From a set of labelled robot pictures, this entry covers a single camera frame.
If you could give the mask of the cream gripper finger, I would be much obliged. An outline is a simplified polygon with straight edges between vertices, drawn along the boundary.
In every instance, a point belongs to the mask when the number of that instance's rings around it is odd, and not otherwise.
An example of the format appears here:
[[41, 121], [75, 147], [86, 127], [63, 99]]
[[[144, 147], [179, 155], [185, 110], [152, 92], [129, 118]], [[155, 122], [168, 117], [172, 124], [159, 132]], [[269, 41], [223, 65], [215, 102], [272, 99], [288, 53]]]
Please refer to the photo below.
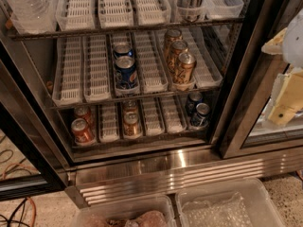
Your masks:
[[280, 30], [276, 36], [262, 46], [261, 51], [269, 55], [283, 55], [286, 52], [284, 48], [286, 32], [287, 28]]
[[274, 82], [267, 119], [278, 126], [288, 124], [303, 109], [303, 70], [295, 67], [279, 74]]

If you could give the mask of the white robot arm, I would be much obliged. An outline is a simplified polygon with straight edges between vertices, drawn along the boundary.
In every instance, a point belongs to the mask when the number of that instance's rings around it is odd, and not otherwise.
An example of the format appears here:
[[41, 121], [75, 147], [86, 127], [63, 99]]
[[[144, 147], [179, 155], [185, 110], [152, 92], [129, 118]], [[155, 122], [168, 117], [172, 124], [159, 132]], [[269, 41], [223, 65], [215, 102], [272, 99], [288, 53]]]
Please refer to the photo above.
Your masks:
[[261, 51], [281, 55], [293, 67], [290, 73], [277, 75], [265, 110], [267, 122], [283, 127], [303, 109], [303, 9]]

